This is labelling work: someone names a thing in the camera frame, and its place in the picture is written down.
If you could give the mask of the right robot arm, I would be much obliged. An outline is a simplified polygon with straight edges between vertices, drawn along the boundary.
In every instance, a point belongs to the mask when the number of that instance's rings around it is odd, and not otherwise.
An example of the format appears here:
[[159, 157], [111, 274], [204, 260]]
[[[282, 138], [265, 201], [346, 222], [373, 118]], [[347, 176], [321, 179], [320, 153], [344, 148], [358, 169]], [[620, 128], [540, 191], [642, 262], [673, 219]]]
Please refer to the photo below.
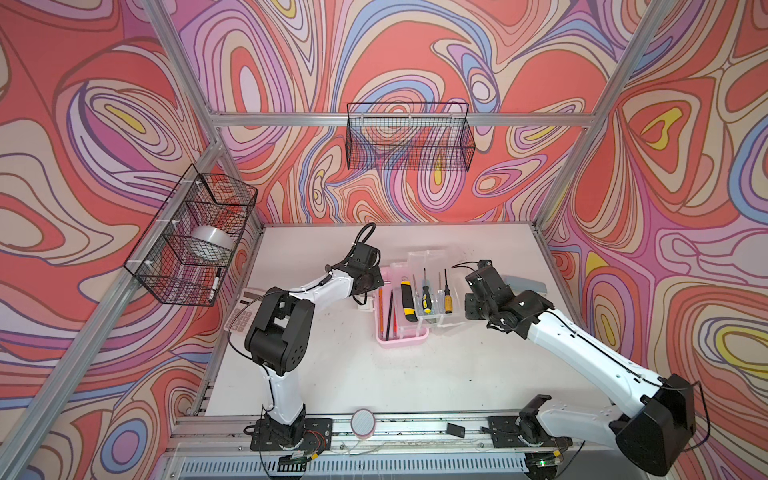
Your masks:
[[578, 406], [538, 394], [521, 409], [507, 437], [528, 446], [576, 438], [620, 451], [644, 472], [663, 477], [696, 432], [695, 387], [683, 377], [634, 363], [598, 341], [533, 290], [516, 293], [492, 262], [465, 278], [465, 316], [543, 348], [597, 387], [607, 406]]

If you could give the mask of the pink plastic tool box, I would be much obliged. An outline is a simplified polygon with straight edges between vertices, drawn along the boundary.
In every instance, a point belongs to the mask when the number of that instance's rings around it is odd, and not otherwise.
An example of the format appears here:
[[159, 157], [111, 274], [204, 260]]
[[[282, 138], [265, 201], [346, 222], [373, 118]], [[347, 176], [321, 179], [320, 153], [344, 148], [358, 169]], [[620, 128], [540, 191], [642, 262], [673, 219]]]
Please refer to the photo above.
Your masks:
[[398, 329], [397, 334], [398, 338], [396, 340], [392, 340], [389, 342], [386, 342], [385, 339], [379, 340], [377, 338], [377, 320], [378, 320], [378, 314], [377, 314], [377, 291], [371, 295], [371, 299], [375, 301], [375, 308], [373, 310], [374, 314], [374, 333], [375, 333], [375, 339], [378, 342], [378, 344], [384, 348], [384, 349], [393, 349], [393, 348], [400, 348], [400, 347], [410, 347], [410, 346], [418, 346], [426, 342], [428, 336], [429, 336], [429, 329], [426, 326], [426, 323], [418, 318], [417, 323], [410, 323], [405, 319], [405, 316], [403, 314], [402, 309], [402, 301], [401, 301], [401, 291], [400, 291], [400, 282], [403, 277], [406, 277], [412, 285], [412, 278], [410, 276], [410, 270], [407, 268], [407, 265], [405, 263], [392, 263], [387, 267], [381, 268], [381, 274], [384, 280], [383, 287], [383, 298], [384, 298], [384, 334], [386, 329], [386, 322], [387, 322], [387, 314], [388, 314], [388, 304], [389, 304], [389, 296], [390, 296], [390, 290], [395, 290], [395, 297], [396, 297], [396, 314], [397, 314], [397, 322], [398, 322]]

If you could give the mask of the yellow black utility knife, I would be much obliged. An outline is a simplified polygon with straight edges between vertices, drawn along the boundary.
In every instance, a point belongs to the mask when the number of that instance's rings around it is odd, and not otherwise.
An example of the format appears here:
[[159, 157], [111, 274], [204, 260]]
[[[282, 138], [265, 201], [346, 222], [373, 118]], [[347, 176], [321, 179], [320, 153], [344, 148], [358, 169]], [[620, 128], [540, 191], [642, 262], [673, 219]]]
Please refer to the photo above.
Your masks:
[[402, 309], [405, 319], [410, 323], [417, 323], [418, 317], [416, 315], [413, 289], [411, 282], [403, 277], [400, 282]]

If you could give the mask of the clear tool box lid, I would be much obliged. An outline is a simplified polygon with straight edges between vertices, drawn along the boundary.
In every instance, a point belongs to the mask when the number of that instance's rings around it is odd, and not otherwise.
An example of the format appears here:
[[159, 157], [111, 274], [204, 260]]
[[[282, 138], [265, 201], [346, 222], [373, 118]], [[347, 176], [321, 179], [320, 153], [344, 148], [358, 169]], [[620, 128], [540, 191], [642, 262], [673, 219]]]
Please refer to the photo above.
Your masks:
[[[461, 325], [465, 324], [467, 320], [464, 318], [463, 307], [460, 304], [459, 295], [461, 293], [461, 287], [455, 285], [455, 281], [458, 279], [457, 273], [451, 273], [450, 268], [457, 264], [461, 260], [460, 251], [455, 247], [446, 247], [440, 249], [427, 249], [420, 251], [409, 252], [406, 257], [399, 262], [393, 263], [405, 263], [410, 270], [410, 276], [416, 276], [416, 279], [422, 290], [423, 269], [427, 270], [427, 277], [430, 283], [431, 297], [432, 297], [432, 313], [424, 315], [420, 320], [426, 323], [429, 329], [429, 333], [436, 330], [440, 334], [458, 329]], [[445, 314], [438, 311], [437, 305], [437, 279], [438, 271], [446, 269], [448, 273], [448, 281], [451, 290], [453, 300], [453, 313]]]

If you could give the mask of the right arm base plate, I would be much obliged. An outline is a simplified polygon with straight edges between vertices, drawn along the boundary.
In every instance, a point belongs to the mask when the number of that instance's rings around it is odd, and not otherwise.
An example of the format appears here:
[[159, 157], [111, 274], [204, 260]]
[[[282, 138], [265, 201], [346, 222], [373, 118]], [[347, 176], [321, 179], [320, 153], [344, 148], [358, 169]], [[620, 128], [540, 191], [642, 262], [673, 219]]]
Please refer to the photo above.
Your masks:
[[490, 416], [481, 431], [491, 437], [494, 448], [554, 448], [567, 450], [573, 445], [570, 437], [548, 434], [535, 417]]

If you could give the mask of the orange handle screwdriver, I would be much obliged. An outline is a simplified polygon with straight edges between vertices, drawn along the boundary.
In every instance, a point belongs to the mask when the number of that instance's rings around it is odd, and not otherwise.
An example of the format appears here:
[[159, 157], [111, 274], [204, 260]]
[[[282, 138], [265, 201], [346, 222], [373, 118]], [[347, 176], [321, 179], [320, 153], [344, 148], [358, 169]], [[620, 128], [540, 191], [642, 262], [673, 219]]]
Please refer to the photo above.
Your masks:
[[445, 314], [453, 313], [453, 300], [446, 269], [443, 270], [443, 310]]

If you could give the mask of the yellow black screwdriver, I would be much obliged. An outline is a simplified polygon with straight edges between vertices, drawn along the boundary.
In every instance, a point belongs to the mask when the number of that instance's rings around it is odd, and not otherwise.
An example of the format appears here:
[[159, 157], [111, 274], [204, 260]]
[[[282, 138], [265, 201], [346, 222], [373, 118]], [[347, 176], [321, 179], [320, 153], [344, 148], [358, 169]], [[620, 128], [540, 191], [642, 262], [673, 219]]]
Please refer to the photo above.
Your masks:
[[426, 315], [429, 315], [432, 313], [432, 297], [431, 297], [430, 283], [427, 277], [426, 269], [423, 269], [421, 304], [422, 304], [422, 309]]

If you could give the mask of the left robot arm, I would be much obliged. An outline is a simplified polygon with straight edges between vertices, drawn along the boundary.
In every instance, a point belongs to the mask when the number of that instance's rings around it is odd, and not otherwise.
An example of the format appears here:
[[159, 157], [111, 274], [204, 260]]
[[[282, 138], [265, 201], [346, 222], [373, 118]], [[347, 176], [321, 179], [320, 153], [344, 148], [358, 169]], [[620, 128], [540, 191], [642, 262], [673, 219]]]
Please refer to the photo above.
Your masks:
[[357, 241], [319, 278], [299, 287], [272, 287], [263, 295], [244, 347], [266, 371], [273, 400], [267, 418], [273, 424], [293, 428], [306, 414], [293, 371], [307, 353], [315, 314], [345, 299], [365, 303], [367, 294], [384, 284], [380, 261], [379, 249]]

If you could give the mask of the orange hex key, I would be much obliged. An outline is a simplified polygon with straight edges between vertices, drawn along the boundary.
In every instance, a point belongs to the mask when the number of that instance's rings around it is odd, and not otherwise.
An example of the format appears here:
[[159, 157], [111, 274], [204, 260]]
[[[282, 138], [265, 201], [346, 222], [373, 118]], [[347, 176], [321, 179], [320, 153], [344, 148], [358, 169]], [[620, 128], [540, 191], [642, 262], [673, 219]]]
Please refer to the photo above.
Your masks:
[[377, 325], [378, 325], [377, 331], [378, 331], [378, 333], [377, 333], [377, 338], [379, 340], [383, 340], [383, 338], [384, 338], [384, 323], [383, 323], [383, 321], [384, 321], [384, 317], [383, 317], [383, 315], [384, 315], [384, 308], [383, 308], [384, 307], [384, 298], [383, 298], [383, 287], [381, 287], [381, 288], [379, 288], [377, 290], [377, 298], [376, 298], [376, 300], [377, 300], [377, 307], [376, 307], [377, 310], [376, 311], [377, 311], [377, 314], [378, 314], [378, 320], [377, 320]]

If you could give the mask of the clear handle tester screwdriver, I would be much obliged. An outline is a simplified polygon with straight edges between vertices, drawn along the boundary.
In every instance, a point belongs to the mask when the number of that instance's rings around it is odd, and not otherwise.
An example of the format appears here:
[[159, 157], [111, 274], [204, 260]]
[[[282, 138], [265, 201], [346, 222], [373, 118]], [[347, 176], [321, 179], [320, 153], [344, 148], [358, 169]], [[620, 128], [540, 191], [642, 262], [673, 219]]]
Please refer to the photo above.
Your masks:
[[443, 272], [438, 271], [438, 279], [437, 279], [437, 305], [438, 305], [438, 311], [443, 313], [444, 312], [444, 290], [443, 290]]

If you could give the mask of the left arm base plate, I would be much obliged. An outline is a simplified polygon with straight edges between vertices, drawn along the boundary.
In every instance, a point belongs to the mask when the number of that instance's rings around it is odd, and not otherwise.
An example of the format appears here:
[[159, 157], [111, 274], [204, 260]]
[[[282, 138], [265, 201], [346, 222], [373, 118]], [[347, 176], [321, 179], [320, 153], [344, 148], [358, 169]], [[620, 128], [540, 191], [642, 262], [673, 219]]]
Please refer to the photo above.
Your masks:
[[250, 437], [252, 451], [322, 453], [332, 445], [333, 419], [298, 418], [294, 424], [283, 425], [266, 417], [246, 426], [243, 433]]

